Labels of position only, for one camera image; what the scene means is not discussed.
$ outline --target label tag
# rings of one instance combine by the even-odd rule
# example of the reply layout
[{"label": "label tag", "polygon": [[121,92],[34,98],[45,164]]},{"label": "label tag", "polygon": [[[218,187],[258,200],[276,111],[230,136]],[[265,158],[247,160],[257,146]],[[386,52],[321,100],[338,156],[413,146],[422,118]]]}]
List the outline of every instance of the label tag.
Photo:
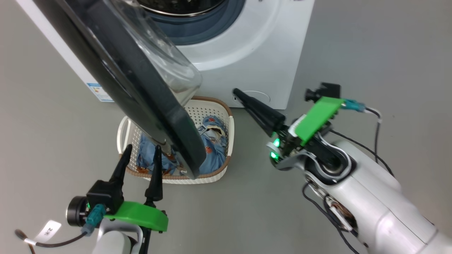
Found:
[{"label": "label tag", "polygon": [[86,83],[86,84],[88,85],[91,92],[93,92],[93,94],[95,94],[100,101],[113,102],[113,99],[107,92],[105,92],[102,86],[95,83]]},{"label": "label tag", "polygon": [[49,220],[34,240],[40,243],[45,243],[56,234],[60,227],[61,223]]}]

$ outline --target white plastic basket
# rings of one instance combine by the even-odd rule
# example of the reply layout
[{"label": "white plastic basket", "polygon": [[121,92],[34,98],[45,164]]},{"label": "white plastic basket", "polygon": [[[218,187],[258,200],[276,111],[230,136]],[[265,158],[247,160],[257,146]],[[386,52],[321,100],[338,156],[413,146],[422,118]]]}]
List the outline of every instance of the white plastic basket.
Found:
[{"label": "white plastic basket", "polygon": [[[226,172],[227,165],[229,164],[229,161],[231,159],[232,147],[234,146],[234,118],[232,117],[231,109],[224,102],[218,99],[194,96],[187,103],[187,105],[185,105],[185,110],[190,115],[196,127],[200,126],[202,124],[202,120],[206,116],[210,115],[218,117],[223,122],[228,135],[228,143],[225,149],[225,151],[227,151],[226,160],[219,169],[210,174],[202,174],[195,180],[189,179],[186,176],[164,175],[163,182],[174,184],[196,184],[212,183],[218,181]],[[118,153],[121,155],[122,151],[126,149],[126,146],[128,144],[132,144],[133,150],[130,158],[130,163],[127,167],[127,172],[132,175],[150,180],[150,174],[139,173],[137,171],[136,161],[138,149],[140,147],[140,137],[140,128],[138,128],[128,117],[124,117],[118,128],[118,136],[116,140]]]}]

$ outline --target clothes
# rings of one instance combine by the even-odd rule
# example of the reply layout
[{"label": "clothes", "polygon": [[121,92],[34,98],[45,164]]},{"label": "clothes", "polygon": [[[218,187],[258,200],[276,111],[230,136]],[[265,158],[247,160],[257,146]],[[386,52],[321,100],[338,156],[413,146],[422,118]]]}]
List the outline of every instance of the clothes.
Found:
[{"label": "clothes", "polygon": [[216,116],[207,116],[202,122],[207,128],[207,131],[201,135],[206,148],[206,159],[199,167],[199,173],[210,174],[219,169],[226,160],[226,129]]},{"label": "clothes", "polygon": [[[154,168],[155,145],[142,133],[140,149],[137,155],[137,171],[139,173],[152,174]],[[165,155],[162,156],[162,168],[164,174],[174,174],[177,164],[171,162]]]},{"label": "clothes", "polygon": [[[199,167],[199,173],[210,174],[219,169],[226,160],[225,148],[227,146],[227,133],[223,123],[216,116],[207,116],[202,122],[205,131],[199,131],[199,133],[206,149],[206,159]],[[152,174],[154,153],[155,145],[142,133],[140,149],[137,155],[137,171],[139,173]],[[178,165],[177,161],[169,160],[163,154],[162,166],[164,174],[183,175],[182,172],[176,170]]]}]

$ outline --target basket handle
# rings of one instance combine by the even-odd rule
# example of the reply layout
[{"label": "basket handle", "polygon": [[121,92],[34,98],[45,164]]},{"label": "basket handle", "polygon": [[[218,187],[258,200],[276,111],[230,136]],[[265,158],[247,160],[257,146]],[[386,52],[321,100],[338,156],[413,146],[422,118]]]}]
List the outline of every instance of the basket handle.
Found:
[{"label": "basket handle", "polygon": [[[127,122],[127,128],[126,128],[126,136],[124,138],[124,141],[122,142],[122,133],[124,132],[124,127]],[[130,128],[132,126],[132,120],[130,120],[129,117],[125,116],[118,127],[118,135],[116,136],[116,147],[118,149],[118,153],[122,154],[122,152],[126,149],[127,144],[129,143],[129,134],[130,134]]]},{"label": "basket handle", "polygon": [[234,118],[232,116],[229,116],[229,137],[228,137],[228,149],[227,149],[227,156],[232,155],[232,148],[234,147]]}]

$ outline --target brown basket rim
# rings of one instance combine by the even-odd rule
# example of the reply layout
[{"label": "brown basket rim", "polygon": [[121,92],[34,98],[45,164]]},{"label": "brown basket rim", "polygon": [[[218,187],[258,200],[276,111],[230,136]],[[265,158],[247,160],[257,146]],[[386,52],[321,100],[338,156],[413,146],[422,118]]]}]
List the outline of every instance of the brown basket rim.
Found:
[{"label": "brown basket rim", "polygon": [[[203,101],[210,101],[210,102],[218,103],[226,109],[229,116],[232,116],[231,109],[222,100],[212,98],[212,97],[204,97],[204,96],[193,96],[192,100],[203,100]],[[228,166],[230,160],[231,160],[231,156],[226,156],[225,163],[223,163],[223,165],[221,165],[221,167],[219,169],[213,171],[210,174],[201,174],[201,175],[199,175],[199,177],[197,179],[209,178],[212,176],[216,176],[217,174],[222,172]],[[127,173],[137,176],[137,177],[151,178],[150,174],[138,173],[138,172],[132,170],[128,165],[126,167],[126,171],[127,171]],[[163,180],[193,180],[193,179],[190,179],[184,175],[164,175]]]}]

